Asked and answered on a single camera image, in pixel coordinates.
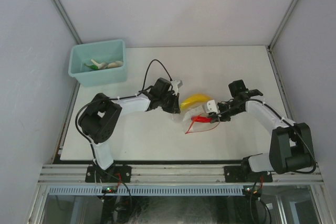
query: yellow banana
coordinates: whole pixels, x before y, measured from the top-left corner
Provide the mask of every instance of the yellow banana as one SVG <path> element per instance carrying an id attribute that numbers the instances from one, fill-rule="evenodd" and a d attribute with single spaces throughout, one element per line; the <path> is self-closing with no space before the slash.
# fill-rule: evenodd
<path id="1" fill-rule="evenodd" d="M 195 103 L 207 102 L 209 100 L 212 100 L 212 98 L 206 94 L 193 94 L 180 104 L 180 109 L 185 110 Z"/>

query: light blue container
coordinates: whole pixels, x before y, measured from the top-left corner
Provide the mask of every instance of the light blue container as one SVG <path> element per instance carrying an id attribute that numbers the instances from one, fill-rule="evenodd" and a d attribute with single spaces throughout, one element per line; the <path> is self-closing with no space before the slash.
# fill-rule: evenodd
<path id="1" fill-rule="evenodd" d="M 123 61 L 118 68 L 92 70 L 91 59 L 98 63 Z M 85 87 L 123 82 L 127 80 L 125 42 L 122 39 L 76 45 L 71 50 L 69 75 Z"/>

